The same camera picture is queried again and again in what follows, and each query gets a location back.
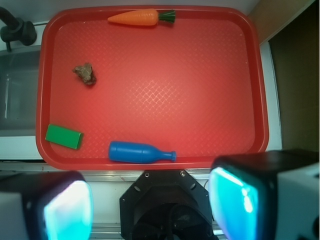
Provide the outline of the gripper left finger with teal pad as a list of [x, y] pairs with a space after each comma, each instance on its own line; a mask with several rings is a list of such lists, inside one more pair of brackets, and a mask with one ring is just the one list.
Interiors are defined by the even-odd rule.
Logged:
[[2, 240], [88, 240], [93, 194], [77, 171], [0, 177]]

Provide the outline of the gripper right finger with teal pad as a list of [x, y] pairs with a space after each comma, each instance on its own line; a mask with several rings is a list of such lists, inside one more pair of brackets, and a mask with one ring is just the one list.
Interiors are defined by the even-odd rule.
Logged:
[[217, 157], [208, 180], [213, 218], [229, 240], [317, 240], [319, 176], [316, 151]]

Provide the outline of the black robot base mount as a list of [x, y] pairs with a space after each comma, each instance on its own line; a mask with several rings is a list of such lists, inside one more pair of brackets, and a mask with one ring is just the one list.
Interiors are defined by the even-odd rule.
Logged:
[[209, 192], [185, 170], [146, 170], [119, 198], [125, 240], [216, 240]]

